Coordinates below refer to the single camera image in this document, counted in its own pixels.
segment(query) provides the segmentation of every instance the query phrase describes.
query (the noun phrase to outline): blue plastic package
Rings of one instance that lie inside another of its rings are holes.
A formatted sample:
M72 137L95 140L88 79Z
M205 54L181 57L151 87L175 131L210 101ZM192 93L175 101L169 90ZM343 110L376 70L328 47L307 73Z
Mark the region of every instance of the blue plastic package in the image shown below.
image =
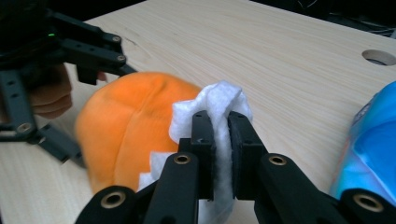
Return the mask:
M368 189L396 206L396 82L355 116L330 194Z

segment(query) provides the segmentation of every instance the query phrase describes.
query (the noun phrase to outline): wooden table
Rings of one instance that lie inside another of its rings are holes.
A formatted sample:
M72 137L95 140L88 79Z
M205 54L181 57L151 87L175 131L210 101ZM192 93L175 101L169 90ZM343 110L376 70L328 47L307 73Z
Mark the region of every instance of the wooden table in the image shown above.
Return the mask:
M89 21L123 37L129 64L199 86L241 86L268 150L292 158L321 190L357 113L396 79L396 40L247 0L148 0ZM367 51L367 57L377 51ZM54 121L73 135L78 111L97 87L77 83L74 107ZM9 223L73 223L92 194L86 172L26 144L1 144L0 207ZM228 223L257 223L253 203L237 202Z

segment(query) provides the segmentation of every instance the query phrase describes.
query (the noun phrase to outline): orange stuffed toy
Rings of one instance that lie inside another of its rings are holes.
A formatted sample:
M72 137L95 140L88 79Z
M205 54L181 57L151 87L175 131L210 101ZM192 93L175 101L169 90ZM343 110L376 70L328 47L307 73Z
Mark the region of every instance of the orange stuffed toy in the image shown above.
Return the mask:
M177 152L169 137L172 104L200 88L164 73L135 73L97 91L78 115L76 136L94 193L112 185L137 191L151 151Z

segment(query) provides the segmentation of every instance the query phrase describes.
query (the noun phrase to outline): white tissue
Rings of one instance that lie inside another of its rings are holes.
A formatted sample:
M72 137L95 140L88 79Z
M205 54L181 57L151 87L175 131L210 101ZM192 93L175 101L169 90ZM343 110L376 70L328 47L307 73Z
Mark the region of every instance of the white tissue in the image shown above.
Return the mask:
M241 113L251 121L252 114L242 89L226 81L209 85L195 100L173 104L170 137L178 143L180 138L191 138L192 115L206 110L213 125L216 151L216 179L213 202L199 202L199 223L224 223L233 210L232 150L227 117L230 111ZM151 173L140 176L142 189L159 178L169 153L151 153Z

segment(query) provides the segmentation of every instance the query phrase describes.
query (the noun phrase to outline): table hole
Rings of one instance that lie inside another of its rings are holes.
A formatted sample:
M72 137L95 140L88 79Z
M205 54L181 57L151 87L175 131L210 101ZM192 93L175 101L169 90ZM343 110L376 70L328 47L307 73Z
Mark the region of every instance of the table hole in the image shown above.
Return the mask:
M378 49L367 49L361 56L370 63L391 66L396 64L396 57Z

